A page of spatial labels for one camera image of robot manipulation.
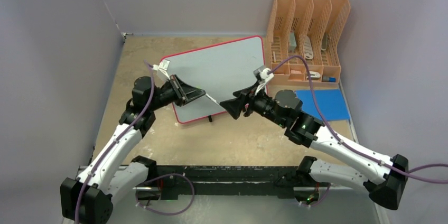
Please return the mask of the green capped marker pen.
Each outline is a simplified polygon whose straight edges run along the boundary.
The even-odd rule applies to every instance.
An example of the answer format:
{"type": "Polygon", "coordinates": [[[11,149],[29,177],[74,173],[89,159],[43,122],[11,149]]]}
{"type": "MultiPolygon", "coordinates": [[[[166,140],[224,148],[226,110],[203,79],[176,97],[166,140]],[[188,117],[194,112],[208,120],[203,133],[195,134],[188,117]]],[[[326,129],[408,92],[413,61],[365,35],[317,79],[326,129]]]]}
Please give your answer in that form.
{"type": "Polygon", "coordinates": [[[216,104],[216,105],[220,105],[213,97],[211,97],[209,94],[205,94],[205,96],[209,99],[209,100],[211,100],[214,104],[216,104]]]}

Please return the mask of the red-framed whiteboard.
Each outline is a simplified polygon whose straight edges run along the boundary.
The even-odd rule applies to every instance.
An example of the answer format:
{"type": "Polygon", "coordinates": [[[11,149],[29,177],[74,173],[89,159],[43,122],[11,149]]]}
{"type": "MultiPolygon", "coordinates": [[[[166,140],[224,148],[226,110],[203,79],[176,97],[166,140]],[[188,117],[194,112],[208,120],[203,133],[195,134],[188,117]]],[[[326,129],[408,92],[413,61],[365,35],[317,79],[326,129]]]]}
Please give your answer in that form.
{"type": "MultiPolygon", "coordinates": [[[[185,83],[205,90],[218,103],[233,98],[234,91],[254,84],[254,70],[265,64],[263,39],[258,35],[168,55],[161,61],[163,59],[170,61],[169,75],[175,74],[185,83]]],[[[206,96],[173,108],[181,124],[225,112],[206,96]]]]}

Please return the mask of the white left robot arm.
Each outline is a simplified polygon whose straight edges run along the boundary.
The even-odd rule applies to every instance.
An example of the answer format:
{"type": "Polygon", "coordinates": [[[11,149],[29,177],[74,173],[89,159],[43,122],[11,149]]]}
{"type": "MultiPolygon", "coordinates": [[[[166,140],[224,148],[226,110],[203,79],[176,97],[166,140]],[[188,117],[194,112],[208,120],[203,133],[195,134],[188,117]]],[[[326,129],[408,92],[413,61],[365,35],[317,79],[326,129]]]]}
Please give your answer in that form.
{"type": "Polygon", "coordinates": [[[66,178],[62,182],[63,217],[75,223],[106,223],[115,205],[133,187],[155,184],[155,161],[140,156],[123,170],[122,162],[150,130],[156,110],[170,104],[184,106],[205,94],[203,89],[184,83],[175,74],[161,87],[149,76],[136,79],[132,98],[106,146],[75,179],[66,178]]]}

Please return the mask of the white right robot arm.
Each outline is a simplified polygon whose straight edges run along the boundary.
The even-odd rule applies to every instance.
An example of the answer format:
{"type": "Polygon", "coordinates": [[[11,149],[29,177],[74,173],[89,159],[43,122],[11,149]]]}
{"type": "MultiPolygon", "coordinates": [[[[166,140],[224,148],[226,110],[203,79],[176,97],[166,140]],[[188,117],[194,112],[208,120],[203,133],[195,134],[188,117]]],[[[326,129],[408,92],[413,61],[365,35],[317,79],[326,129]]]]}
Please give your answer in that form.
{"type": "Polygon", "coordinates": [[[408,159],[377,153],[349,140],[316,117],[305,113],[302,101],[292,90],[281,90],[274,98],[255,86],[233,93],[234,98],[220,102],[234,119],[256,112],[285,129],[284,135],[293,143],[328,154],[344,165],[330,164],[306,157],[297,170],[302,185],[312,182],[334,183],[361,190],[376,204],[397,210],[403,196],[408,159]]]}

